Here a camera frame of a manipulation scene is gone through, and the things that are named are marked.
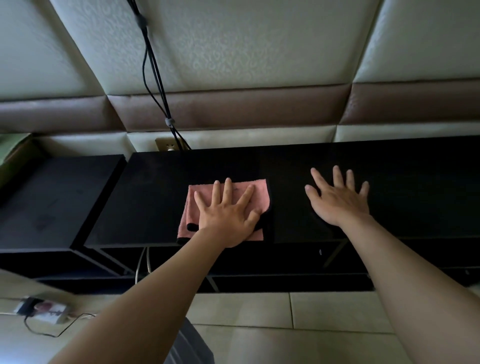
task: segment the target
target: pink cloth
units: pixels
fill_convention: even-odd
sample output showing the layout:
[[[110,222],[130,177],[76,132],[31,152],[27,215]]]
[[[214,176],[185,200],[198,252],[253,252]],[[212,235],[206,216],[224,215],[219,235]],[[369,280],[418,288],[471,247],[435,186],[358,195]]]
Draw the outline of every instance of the pink cloth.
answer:
[[[232,203],[236,204],[247,189],[247,187],[251,184],[255,186],[255,190],[253,191],[250,202],[245,208],[245,217],[247,217],[250,212],[255,208],[261,209],[262,213],[264,213],[270,207],[270,196],[268,195],[266,180],[233,183]],[[223,195],[224,186],[224,183],[220,185],[220,195]],[[200,210],[198,209],[197,203],[195,202],[195,199],[193,197],[195,191],[197,191],[202,196],[207,206],[210,206],[212,203],[212,184],[195,184],[188,186],[187,201],[185,202],[185,208],[181,217],[179,232],[177,236],[178,238],[191,238],[195,234],[194,231],[189,231],[187,229],[188,224],[198,225],[200,219]],[[246,240],[261,241],[263,239],[263,230],[259,229],[257,231],[254,231],[253,234],[250,235]]]

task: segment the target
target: brown leather wall panel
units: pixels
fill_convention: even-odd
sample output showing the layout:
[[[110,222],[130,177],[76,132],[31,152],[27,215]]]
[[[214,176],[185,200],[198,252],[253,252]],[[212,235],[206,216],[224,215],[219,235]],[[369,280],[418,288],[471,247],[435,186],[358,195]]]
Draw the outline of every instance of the brown leather wall panel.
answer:
[[[0,102],[0,133],[125,130],[107,96]]]
[[[353,84],[340,124],[480,119],[480,79]]]
[[[350,85],[334,85],[169,93],[167,99],[179,129],[236,129],[337,124],[349,92]],[[128,132],[168,130],[149,95],[108,98]]]

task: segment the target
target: dark wooden surface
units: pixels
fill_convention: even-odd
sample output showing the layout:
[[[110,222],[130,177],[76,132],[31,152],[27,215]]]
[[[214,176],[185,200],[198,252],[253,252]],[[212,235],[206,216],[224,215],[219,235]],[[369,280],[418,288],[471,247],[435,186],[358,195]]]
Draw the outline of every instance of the dark wooden surface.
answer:
[[[123,163],[124,156],[96,156],[51,158],[26,167],[1,191],[0,253],[69,250]]]
[[[331,182],[332,167],[371,184],[373,216],[405,239],[480,236],[480,137],[407,139],[294,146],[134,153],[86,246],[175,244],[189,184],[226,177],[267,178],[275,243],[343,239],[305,196],[310,167]]]

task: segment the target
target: padded wall panel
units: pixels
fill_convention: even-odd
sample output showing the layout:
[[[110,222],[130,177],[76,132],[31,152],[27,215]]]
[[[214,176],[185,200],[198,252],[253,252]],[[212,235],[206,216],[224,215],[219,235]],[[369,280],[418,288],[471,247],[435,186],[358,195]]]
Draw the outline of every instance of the padded wall panel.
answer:
[[[350,85],[170,93],[178,129],[337,124]],[[168,130],[150,95],[109,96],[129,132]]]
[[[384,0],[355,82],[480,77],[480,1]]]
[[[0,1],[0,99],[101,95],[49,1]]]
[[[35,140],[54,157],[123,154],[128,159],[135,151],[126,132],[45,135]]]
[[[51,0],[109,95],[146,93],[126,1]],[[167,91],[350,82],[378,0],[145,0]],[[151,71],[148,82],[153,87]]]
[[[2,133],[125,130],[107,96],[0,102]]]
[[[340,124],[480,120],[480,79],[353,84]]]
[[[480,135],[480,121],[339,125],[334,142]]]
[[[336,125],[292,128],[232,129],[184,131],[181,135],[192,149],[230,148],[241,146],[280,146],[288,144],[329,143]],[[157,138],[170,140],[170,132],[128,133],[137,152],[154,152]]]

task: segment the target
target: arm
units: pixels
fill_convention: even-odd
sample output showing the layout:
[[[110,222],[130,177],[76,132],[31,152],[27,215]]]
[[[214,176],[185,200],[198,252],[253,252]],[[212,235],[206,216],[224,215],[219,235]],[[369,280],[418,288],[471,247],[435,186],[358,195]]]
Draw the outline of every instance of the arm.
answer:
[[[226,247],[245,240],[260,218],[244,216],[253,186],[231,203],[231,180],[215,182],[211,206],[195,193],[199,231],[172,258],[133,286],[94,318],[52,360],[58,363],[163,363],[192,303],[215,260]]]
[[[312,169],[315,212],[341,227],[359,253],[398,338],[416,363],[480,363],[480,299],[395,238],[370,215],[368,183],[355,192],[338,166],[334,186]]]

